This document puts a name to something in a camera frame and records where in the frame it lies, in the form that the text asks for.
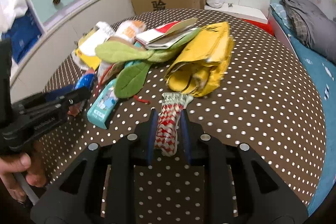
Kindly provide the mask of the person's left hand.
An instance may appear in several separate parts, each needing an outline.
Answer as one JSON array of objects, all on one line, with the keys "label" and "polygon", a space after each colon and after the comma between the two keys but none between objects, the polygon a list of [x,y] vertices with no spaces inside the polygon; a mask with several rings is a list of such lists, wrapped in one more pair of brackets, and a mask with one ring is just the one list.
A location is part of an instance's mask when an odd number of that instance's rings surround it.
[{"label": "person's left hand", "polygon": [[41,143],[34,142],[33,150],[27,153],[20,153],[11,156],[1,156],[1,180],[13,199],[24,203],[27,195],[15,178],[15,173],[27,172],[25,178],[29,185],[38,188],[44,187],[47,183],[45,167],[40,155]]}]

